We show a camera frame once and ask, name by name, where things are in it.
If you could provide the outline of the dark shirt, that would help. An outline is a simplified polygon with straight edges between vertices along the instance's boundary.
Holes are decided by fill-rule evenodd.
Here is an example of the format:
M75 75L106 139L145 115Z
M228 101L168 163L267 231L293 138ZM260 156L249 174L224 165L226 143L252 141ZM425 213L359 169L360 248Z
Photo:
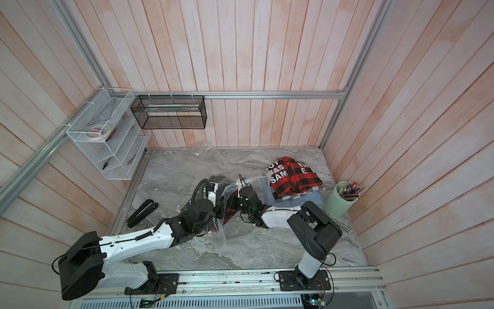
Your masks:
M239 210L239 188L238 182L233 182L224 175L213 175L209 182L218 183L216 205L222 208L222 218L217 219L222 225L227 224Z

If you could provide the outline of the light blue shirt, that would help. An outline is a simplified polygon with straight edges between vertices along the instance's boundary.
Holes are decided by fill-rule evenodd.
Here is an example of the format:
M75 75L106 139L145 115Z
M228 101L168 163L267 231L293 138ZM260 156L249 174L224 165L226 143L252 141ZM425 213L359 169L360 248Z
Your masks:
M289 209L294 207L300 207L306 202L313 202L317 206L322 206L323 201L319 191L310 192L303 194L302 196L296 196L293 198L288 198L287 200L275 199L274 191L267 178L261 179L262 193L264 197L264 203L266 205L274 206L276 208Z

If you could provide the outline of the red black plaid shirt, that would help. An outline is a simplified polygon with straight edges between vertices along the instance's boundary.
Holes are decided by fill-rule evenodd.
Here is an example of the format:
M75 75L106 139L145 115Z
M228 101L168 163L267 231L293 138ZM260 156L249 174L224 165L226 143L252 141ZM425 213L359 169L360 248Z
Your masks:
M269 183L271 188L279 194L302 193L309 188L323 185L323 181L304 162L291 157L282 157L267 167L271 173Z

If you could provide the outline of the black white plaid shirt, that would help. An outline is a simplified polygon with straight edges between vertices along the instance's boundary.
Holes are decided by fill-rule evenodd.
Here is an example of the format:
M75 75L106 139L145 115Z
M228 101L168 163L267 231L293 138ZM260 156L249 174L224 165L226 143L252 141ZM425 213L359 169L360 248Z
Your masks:
M320 200L321 199L321 195L319 193L319 188L317 186L309 188L307 191L304 191L302 193L279 194L279 193L276 193L273 189L271 189L271 193L276 200L280 200L280 201L296 200L299 198L308 198L310 200Z

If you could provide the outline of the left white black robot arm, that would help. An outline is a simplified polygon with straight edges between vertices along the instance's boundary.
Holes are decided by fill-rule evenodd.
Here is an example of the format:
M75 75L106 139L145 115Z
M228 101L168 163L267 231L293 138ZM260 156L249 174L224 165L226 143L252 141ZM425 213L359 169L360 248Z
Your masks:
M124 261L155 250L166 250L202 237L212 221L222 216L224 185L203 179L179 215L162 218L154 227L132 233L103 236L89 232L52 263L59 275L64 301L83 297L98 288L124 288L126 294L159 294L174 286L161 281L150 261L126 264Z

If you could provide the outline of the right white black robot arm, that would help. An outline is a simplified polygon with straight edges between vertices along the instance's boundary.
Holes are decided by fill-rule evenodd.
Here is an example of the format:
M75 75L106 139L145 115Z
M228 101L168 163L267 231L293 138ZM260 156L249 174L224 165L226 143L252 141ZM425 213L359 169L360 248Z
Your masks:
M340 226L311 201L300 207L282 209L261 202L253 187L247 186L233 194L228 206L246 221L263 229L291 229L304 248L304 254L294 270L278 272L282 291L330 289L328 273L322 270L333 247L342 237Z

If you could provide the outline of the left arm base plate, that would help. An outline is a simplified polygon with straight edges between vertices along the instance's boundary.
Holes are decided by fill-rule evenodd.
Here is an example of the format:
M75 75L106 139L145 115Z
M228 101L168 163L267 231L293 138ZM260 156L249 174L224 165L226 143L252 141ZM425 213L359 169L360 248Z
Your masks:
M178 273L159 273L148 279L142 286L132 289L126 287L124 294L128 296L139 295L172 295L177 292L180 275Z

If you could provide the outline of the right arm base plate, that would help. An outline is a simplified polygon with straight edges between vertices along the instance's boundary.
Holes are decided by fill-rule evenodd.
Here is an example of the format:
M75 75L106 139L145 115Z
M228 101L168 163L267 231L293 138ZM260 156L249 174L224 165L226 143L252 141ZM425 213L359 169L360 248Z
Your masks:
M293 291L331 291L331 280L328 272L319 270L313 278L307 279L298 270L283 270L277 272L277 282L280 285L280 290L284 292Z

